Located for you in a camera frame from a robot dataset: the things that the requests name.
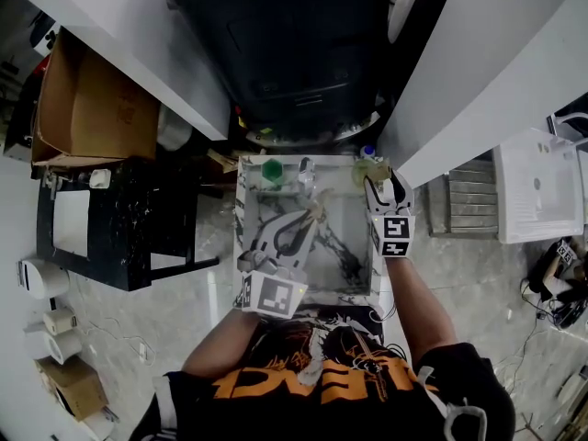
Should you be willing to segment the white marble sink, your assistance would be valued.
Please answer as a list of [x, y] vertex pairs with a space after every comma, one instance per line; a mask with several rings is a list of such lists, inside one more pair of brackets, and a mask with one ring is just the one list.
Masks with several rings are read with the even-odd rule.
[[[283, 184], [262, 177], [262, 164], [274, 158], [284, 167]], [[316, 192], [330, 188], [304, 267], [309, 299], [344, 305], [379, 306], [382, 263], [373, 257], [365, 194], [353, 183], [356, 159], [343, 155], [311, 155]], [[248, 248], [265, 222], [282, 213], [304, 209], [299, 192], [300, 155], [245, 155], [239, 159], [233, 255]]]

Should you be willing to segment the white plastic case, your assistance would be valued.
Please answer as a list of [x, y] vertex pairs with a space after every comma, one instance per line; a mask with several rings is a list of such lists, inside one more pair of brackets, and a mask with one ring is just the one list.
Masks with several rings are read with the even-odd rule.
[[530, 129], [497, 145], [492, 155], [501, 243], [583, 233], [582, 174], [570, 141]]

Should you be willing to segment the large black bin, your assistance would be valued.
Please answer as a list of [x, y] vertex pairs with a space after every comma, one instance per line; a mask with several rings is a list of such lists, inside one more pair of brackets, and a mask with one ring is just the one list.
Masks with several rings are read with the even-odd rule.
[[167, 0], [198, 37], [237, 116], [289, 140], [375, 109], [390, 0]]

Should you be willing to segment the person's right forearm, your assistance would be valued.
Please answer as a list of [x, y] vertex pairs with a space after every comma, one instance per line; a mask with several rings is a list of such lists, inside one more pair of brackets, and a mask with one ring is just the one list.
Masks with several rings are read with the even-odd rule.
[[387, 258], [386, 266], [401, 327], [417, 365], [438, 347], [458, 342], [451, 319], [431, 289], [406, 258]]

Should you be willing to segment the grey slatted pallet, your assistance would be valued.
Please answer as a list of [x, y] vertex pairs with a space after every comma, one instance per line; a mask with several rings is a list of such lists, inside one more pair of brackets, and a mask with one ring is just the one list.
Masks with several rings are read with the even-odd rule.
[[432, 237], [496, 239], [498, 198], [492, 157], [484, 154], [429, 181], [425, 204]]

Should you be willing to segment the large cardboard box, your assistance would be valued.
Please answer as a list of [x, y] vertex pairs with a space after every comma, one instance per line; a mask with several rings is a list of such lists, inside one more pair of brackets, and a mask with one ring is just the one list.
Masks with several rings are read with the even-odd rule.
[[155, 158], [160, 102], [66, 29], [43, 76], [31, 163], [86, 167]]

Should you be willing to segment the yellow-green round dish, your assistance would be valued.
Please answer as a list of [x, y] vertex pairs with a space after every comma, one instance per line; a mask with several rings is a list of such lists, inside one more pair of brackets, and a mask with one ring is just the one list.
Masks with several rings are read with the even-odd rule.
[[374, 165], [375, 162], [369, 158], [361, 158], [355, 162], [351, 176], [356, 187], [362, 188], [364, 186], [364, 178], [370, 173]]

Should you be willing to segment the green cup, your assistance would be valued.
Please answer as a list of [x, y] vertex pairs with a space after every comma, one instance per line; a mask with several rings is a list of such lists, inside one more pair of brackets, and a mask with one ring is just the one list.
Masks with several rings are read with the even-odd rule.
[[262, 177], [273, 185], [283, 184], [284, 167], [280, 161], [270, 158], [262, 164], [261, 171]]

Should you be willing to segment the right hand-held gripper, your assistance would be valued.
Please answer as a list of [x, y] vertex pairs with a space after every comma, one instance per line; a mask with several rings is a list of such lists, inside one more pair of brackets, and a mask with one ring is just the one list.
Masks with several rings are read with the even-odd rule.
[[392, 204], [379, 195], [374, 182], [367, 175], [363, 184], [367, 199], [369, 236], [379, 256], [406, 257], [411, 250], [415, 231], [415, 217], [410, 209], [414, 204], [412, 187], [396, 170], [390, 170]]

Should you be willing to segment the silver metal pot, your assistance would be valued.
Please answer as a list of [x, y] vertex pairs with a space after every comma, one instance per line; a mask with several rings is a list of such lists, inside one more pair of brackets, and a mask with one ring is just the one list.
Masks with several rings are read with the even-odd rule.
[[173, 110], [161, 105], [158, 118], [157, 143], [168, 152], [175, 152], [185, 146], [193, 127]]

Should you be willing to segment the black marble cabinet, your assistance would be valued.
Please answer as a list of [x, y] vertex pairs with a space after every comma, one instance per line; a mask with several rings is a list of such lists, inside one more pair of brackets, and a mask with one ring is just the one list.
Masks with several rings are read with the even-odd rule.
[[[196, 258], [198, 196], [219, 198], [202, 187], [195, 164], [156, 163], [138, 158], [108, 164], [108, 189], [91, 189], [91, 169], [40, 175], [37, 212], [37, 255], [67, 271], [124, 291], [149, 287], [155, 280], [176, 277], [219, 264]], [[62, 178], [63, 191], [90, 191], [87, 257], [52, 244], [54, 201], [42, 185], [46, 171]]]

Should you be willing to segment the person's black printed shirt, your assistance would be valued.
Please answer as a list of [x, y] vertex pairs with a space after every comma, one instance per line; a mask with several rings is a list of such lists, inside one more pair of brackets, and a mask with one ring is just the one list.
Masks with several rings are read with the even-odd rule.
[[410, 365], [381, 339], [363, 308], [261, 322], [225, 376], [158, 378], [129, 441], [513, 441], [513, 402], [473, 345]]

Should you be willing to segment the chrome sink faucet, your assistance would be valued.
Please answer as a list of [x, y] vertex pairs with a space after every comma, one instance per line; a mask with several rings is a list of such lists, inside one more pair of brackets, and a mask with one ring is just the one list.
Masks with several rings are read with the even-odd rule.
[[310, 157], [303, 157], [299, 163], [298, 185], [300, 193], [310, 198], [315, 190], [315, 163]]

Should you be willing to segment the white paper roll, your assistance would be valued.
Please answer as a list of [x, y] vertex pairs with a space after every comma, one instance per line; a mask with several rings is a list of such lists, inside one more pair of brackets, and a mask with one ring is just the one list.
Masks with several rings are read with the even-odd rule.
[[74, 331], [52, 335], [44, 331], [25, 333], [26, 352], [33, 360], [47, 357], [63, 365], [70, 357], [82, 352], [82, 341]]

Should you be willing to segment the white rectangular basin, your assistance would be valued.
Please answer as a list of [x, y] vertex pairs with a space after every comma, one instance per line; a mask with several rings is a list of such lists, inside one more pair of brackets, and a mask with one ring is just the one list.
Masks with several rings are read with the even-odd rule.
[[55, 248], [87, 257], [89, 204], [89, 190], [56, 193], [52, 225]]

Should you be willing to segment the small chrome faucet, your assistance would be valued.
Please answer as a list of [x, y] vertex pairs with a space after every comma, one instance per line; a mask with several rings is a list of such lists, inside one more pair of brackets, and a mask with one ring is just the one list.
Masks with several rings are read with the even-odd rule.
[[62, 187], [62, 178], [53, 172], [46, 171], [42, 180], [42, 185], [49, 189], [50, 199], [56, 199], [57, 192]]

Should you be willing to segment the small cardboard box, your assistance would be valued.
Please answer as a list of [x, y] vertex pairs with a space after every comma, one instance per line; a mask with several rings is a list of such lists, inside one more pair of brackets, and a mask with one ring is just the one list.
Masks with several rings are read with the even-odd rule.
[[101, 411], [108, 400], [97, 372], [79, 356], [62, 365], [52, 357], [35, 362], [49, 392], [76, 421]]

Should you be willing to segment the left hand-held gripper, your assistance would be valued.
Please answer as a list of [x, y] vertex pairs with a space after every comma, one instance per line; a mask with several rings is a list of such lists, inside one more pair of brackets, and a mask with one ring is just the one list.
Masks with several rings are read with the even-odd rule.
[[308, 285], [305, 266], [318, 220], [309, 209], [281, 214], [267, 221], [251, 249], [237, 259], [241, 290], [235, 308], [243, 312], [289, 320]]

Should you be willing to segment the small beige box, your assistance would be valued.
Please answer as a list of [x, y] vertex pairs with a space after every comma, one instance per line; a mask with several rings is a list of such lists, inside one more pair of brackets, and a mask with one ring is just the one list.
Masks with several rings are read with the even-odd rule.
[[45, 312], [43, 322], [51, 335], [66, 333], [77, 326], [74, 312], [66, 308]]

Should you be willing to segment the white wall dispenser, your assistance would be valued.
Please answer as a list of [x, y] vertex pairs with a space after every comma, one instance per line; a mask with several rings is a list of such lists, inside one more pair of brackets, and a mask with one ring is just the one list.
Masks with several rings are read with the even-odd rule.
[[68, 291], [68, 272], [59, 266], [38, 258], [17, 262], [19, 286], [36, 300], [48, 300]]

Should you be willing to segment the tan cardboard scrap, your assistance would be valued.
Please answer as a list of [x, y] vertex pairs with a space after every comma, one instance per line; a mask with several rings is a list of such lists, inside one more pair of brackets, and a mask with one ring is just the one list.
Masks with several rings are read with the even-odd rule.
[[211, 148], [208, 149], [207, 156], [220, 165], [224, 174], [238, 170], [238, 161], [231, 157], [218, 153]]

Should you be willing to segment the person's left forearm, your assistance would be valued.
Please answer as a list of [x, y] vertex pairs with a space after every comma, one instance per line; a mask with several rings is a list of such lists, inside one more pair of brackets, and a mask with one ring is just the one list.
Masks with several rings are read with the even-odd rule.
[[242, 359], [259, 323], [255, 313], [229, 311], [191, 352], [182, 371], [205, 379], [225, 376]]

